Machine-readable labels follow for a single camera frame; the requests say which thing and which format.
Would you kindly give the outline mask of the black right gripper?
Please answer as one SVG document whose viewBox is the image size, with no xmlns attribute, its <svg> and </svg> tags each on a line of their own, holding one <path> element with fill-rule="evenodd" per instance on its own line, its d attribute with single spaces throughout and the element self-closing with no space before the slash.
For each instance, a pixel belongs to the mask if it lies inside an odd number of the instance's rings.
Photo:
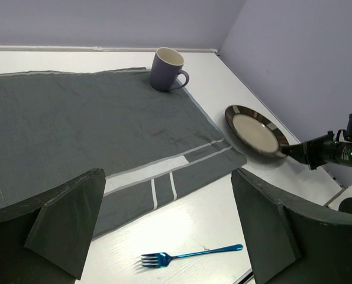
<svg viewBox="0 0 352 284">
<path fill-rule="evenodd" d="M 352 114 L 346 129 L 294 145 L 281 145 L 281 153 L 299 163 L 307 163 L 311 170 L 327 163 L 352 167 Z"/>
</svg>

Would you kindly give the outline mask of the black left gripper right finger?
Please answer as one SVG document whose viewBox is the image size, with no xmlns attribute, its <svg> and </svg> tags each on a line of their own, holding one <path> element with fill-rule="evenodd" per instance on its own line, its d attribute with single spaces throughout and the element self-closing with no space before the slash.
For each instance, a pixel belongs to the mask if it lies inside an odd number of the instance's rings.
<svg viewBox="0 0 352 284">
<path fill-rule="evenodd" d="M 232 172 L 231 183 L 256 283 L 352 283 L 352 214 L 243 168 Z"/>
</svg>

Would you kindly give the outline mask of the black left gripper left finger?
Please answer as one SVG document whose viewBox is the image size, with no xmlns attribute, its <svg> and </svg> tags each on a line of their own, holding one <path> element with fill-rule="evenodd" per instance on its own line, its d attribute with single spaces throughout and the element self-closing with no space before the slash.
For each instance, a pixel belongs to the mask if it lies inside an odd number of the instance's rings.
<svg viewBox="0 0 352 284">
<path fill-rule="evenodd" d="M 92 169 L 0 209 L 0 283 L 75 283 L 82 276 L 105 190 Z"/>
</svg>

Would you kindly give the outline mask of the dark rimmed cream plate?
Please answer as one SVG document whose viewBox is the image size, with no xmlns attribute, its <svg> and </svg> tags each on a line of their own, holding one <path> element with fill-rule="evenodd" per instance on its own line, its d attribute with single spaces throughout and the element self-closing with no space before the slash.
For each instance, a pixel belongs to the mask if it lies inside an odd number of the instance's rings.
<svg viewBox="0 0 352 284">
<path fill-rule="evenodd" d="M 233 133 L 249 148 L 266 157 L 283 159 L 282 147 L 289 142 L 282 131 L 261 113 L 242 105 L 231 105 L 225 120 Z"/>
</svg>

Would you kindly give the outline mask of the grey striped placemat cloth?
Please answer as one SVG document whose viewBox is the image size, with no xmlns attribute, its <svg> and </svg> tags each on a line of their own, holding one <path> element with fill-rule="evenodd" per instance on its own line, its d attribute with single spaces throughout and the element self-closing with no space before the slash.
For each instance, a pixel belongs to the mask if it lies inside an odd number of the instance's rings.
<svg viewBox="0 0 352 284">
<path fill-rule="evenodd" d="M 101 168 L 100 237 L 245 165 L 190 94 L 156 91 L 149 76 L 0 75 L 0 208 Z"/>
</svg>

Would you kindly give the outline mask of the blue metal fork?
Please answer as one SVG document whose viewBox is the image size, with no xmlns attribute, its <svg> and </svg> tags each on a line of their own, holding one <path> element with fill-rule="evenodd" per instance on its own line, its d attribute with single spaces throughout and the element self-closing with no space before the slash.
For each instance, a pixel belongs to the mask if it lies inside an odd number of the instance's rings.
<svg viewBox="0 0 352 284">
<path fill-rule="evenodd" d="M 177 256 L 169 255 L 166 252 L 142 254 L 141 267 L 149 268 L 149 269 L 165 268 L 172 262 L 172 260 L 183 259 L 183 258 L 194 257 L 194 256 L 201 256 L 205 254 L 241 251 L 243 248 L 244 246 L 242 244 L 235 244 L 227 247 L 216 248 L 213 250 L 204 250 L 199 252 L 186 253 L 186 254 L 180 254 Z"/>
</svg>

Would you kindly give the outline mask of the purple ceramic mug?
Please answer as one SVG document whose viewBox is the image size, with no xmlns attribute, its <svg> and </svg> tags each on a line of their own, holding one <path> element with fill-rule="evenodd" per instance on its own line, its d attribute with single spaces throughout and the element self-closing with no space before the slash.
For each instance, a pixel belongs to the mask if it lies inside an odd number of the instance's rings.
<svg viewBox="0 0 352 284">
<path fill-rule="evenodd" d="M 158 48 L 151 66 L 150 85 L 160 92 L 184 88 L 190 81 L 189 74 L 182 69 L 184 63 L 184 58 L 176 50 L 168 47 Z M 173 86 L 179 75 L 185 77 L 185 82 Z"/>
</svg>

